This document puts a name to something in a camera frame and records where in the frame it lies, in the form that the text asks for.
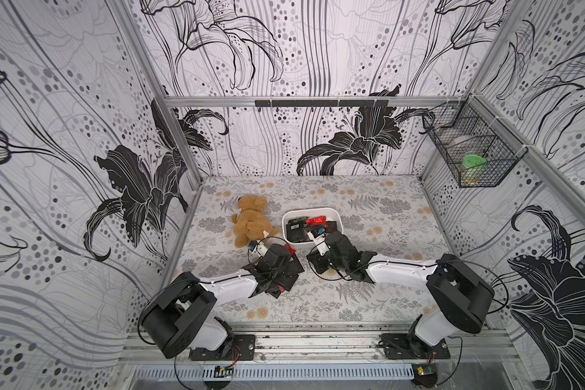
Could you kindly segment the black tea bag pile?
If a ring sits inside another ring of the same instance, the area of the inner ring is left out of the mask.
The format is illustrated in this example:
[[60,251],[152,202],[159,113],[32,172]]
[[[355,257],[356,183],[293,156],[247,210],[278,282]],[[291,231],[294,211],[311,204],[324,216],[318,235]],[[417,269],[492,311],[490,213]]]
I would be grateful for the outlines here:
[[308,242],[306,221],[308,217],[291,219],[286,224],[286,239],[292,243]]

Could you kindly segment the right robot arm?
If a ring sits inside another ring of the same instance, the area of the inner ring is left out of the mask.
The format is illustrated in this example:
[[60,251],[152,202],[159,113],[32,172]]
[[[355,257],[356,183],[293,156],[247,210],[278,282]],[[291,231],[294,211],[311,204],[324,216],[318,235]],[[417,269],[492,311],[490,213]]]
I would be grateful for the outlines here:
[[308,232],[315,247],[307,256],[317,275],[333,269],[341,279],[368,284],[396,284],[427,290],[436,308],[420,316],[406,337],[412,346],[428,348],[456,332],[482,331],[494,299],[490,284],[452,254],[436,261],[393,258],[373,251],[359,251],[341,232]]

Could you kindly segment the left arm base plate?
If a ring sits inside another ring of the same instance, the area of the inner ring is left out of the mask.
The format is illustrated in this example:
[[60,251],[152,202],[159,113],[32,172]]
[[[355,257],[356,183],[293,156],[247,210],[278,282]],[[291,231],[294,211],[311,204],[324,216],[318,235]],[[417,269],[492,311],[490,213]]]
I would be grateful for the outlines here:
[[218,349],[191,349],[192,361],[246,362],[254,358],[256,336],[253,334],[234,334],[229,336]]

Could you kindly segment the red foil tea bag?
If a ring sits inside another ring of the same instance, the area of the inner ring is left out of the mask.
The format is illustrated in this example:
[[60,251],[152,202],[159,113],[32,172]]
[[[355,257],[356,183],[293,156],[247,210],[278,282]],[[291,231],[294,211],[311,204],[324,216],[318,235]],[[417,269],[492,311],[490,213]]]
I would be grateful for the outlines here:
[[307,219],[305,222],[305,225],[307,227],[314,227],[314,226],[326,227],[327,226],[327,217],[325,215],[322,215],[322,216]]
[[290,254],[291,257],[295,257],[296,256],[296,250],[294,250],[294,248],[292,248],[288,244],[286,244],[284,247],[286,248],[287,252]]

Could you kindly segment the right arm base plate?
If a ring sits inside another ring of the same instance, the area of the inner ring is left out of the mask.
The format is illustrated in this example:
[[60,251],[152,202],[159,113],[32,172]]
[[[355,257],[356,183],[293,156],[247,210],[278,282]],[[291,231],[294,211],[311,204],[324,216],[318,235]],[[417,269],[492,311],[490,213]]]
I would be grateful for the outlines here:
[[445,340],[435,346],[429,346],[406,333],[384,333],[378,343],[389,360],[442,360],[450,359],[451,355]]

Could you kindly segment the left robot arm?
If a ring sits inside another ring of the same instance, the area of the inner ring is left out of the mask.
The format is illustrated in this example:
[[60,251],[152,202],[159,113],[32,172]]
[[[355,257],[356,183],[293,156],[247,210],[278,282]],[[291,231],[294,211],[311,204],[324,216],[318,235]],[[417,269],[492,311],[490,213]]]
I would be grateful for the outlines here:
[[304,268],[289,245],[252,241],[248,253],[256,253],[258,259],[227,276],[201,279],[188,271],[179,274],[146,304],[137,330],[146,332],[166,358],[188,350],[193,361],[252,360],[255,336],[238,335],[212,310],[260,295],[277,299],[292,289]]

